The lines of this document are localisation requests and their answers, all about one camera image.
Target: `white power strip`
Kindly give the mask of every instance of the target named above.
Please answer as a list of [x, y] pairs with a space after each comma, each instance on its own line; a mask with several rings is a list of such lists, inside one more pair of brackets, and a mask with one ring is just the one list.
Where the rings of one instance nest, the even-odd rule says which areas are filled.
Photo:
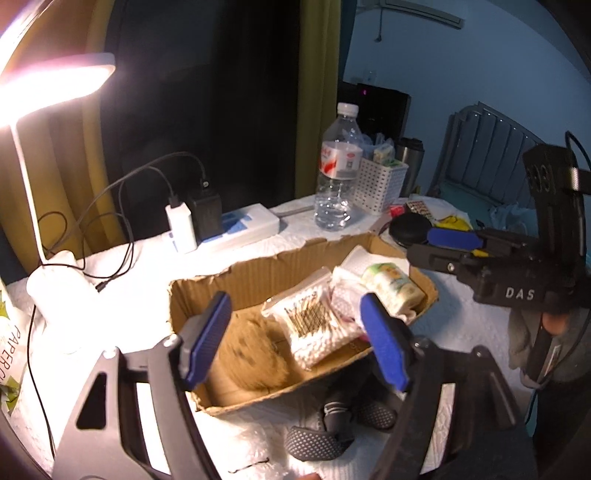
[[[260, 203], [222, 215], [224, 233], [201, 242], [197, 252], [216, 253], [243, 247], [279, 233], [279, 218]], [[172, 232], [168, 236], [173, 240]]]

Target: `cardboard box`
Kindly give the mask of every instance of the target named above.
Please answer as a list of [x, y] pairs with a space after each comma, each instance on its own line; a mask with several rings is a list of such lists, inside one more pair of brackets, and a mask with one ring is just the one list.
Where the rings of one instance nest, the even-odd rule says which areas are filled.
[[[356, 245], [363, 246], [370, 253], [404, 257], [399, 249], [376, 235], [364, 233], [334, 242], [323, 238], [314, 239], [297, 250], [234, 264], [218, 275], [176, 280], [170, 284], [172, 330], [179, 332], [187, 319], [201, 313], [213, 295], [220, 290], [227, 292], [232, 299], [234, 314], [231, 321], [240, 322], [249, 309], [260, 309], [265, 300], [293, 287], [322, 266], [332, 270], [340, 265]], [[431, 280], [414, 267], [411, 267], [410, 277], [426, 293], [417, 309], [418, 318], [437, 300], [438, 292]], [[336, 372], [367, 356], [372, 350], [366, 342], [356, 340], [329, 355], [311, 371], [304, 371], [293, 361], [289, 344], [279, 325], [276, 326], [277, 329], [270, 337], [290, 366], [288, 386], [277, 390], [242, 390], [227, 377], [216, 358], [207, 381], [199, 385], [192, 394], [198, 408], [216, 416], [275, 398], [296, 390], [310, 380]]]

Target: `blue gripper pad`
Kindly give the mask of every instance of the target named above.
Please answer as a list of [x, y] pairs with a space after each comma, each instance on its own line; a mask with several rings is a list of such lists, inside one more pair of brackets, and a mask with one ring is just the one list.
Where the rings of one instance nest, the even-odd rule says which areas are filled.
[[484, 242], [474, 232], [462, 232], [449, 228], [431, 228], [427, 233], [427, 242], [435, 247], [453, 248], [471, 252], [482, 248]]
[[413, 359], [412, 333], [402, 320], [388, 314], [374, 293], [361, 298], [360, 308], [361, 321], [384, 379], [398, 391], [406, 391], [410, 383], [407, 368]]
[[230, 296], [219, 291], [205, 311], [189, 318], [180, 331], [183, 344], [178, 359], [178, 371], [187, 391], [205, 381], [231, 316]]

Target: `black power adapter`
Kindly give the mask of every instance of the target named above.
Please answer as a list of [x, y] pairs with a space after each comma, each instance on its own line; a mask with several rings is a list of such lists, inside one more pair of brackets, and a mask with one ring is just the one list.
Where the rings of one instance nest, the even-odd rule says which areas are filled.
[[193, 230], [197, 242], [223, 234], [222, 199], [219, 194], [204, 181], [202, 186], [189, 190], [185, 203], [191, 210]]

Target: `white tablecloth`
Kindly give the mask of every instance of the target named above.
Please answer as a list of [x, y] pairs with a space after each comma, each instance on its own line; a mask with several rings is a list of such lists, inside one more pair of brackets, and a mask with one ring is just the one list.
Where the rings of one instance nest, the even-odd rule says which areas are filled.
[[[311, 198], [307, 197], [273, 210], [276, 213], [285, 212], [310, 203]], [[327, 233], [314, 224], [311, 212], [303, 212], [282, 219], [281, 232], [272, 238], [212, 257], [200, 255], [198, 251], [179, 255], [166, 234], [137, 242], [137, 260], [133, 269], [127, 275], [111, 282], [100, 294], [107, 312], [104, 322], [101, 325], [89, 326], [90, 332], [107, 332], [107, 335], [97, 335], [97, 338], [106, 337], [108, 340], [90, 340], [89, 344], [78, 352], [63, 355], [56, 352], [48, 342], [44, 342], [43, 335], [34, 335], [31, 366], [56, 444], [59, 444], [80, 389], [105, 347], [116, 345], [122, 352], [146, 349], [169, 334], [167, 288], [170, 281], [216, 274], [237, 261], [271, 256], [286, 249], [301, 247], [310, 238], [324, 236], [328, 239], [338, 239], [342, 235], [365, 232], [375, 220], [374, 216], [363, 215], [344, 231]], [[121, 263], [125, 248], [125, 245], [122, 245], [93, 255], [88, 259], [87, 271], [95, 275], [111, 274]], [[508, 310], [474, 303], [470, 289], [450, 275], [428, 275], [439, 290], [440, 300], [413, 326], [413, 331], [430, 337], [438, 345], [448, 349], [470, 351], [477, 344], [488, 347], [523, 408], [530, 392], [521, 386], [518, 373], [507, 367]], [[26, 280], [8, 286], [8, 290], [18, 307], [27, 313], [32, 311], [33, 304], [26, 292]], [[81, 319], [84, 319], [84, 315], [84, 312], [80, 312]], [[309, 409], [314, 406], [310, 398], [314, 396], [315, 388], [304, 387], [279, 399], [263, 402], [220, 418], [209, 417], [203, 412], [196, 413], [195, 421], [222, 477], [233, 478], [233, 475], [227, 473], [223, 461], [225, 455], [231, 454], [231, 439], [245, 429], [255, 426], [267, 434], [273, 460], [282, 463], [294, 473], [316, 471], [325, 480], [367, 478], [385, 437], [361, 427], [353, 445], [341, 458], [333, 462], [302, 463], [284, 452], [283, 434], [289, 426], [302, 424]], [[150, 409], [149, 386], [139, 385], [138, 393], [142, 426], [152, 465], [168, 472], [154, 414]], [[50, 472], [53, 460], [49, 451], [47, 432], [28, 373], [23, 380], [22, 394], [12, 414], [11, 424], [32, 456]]]

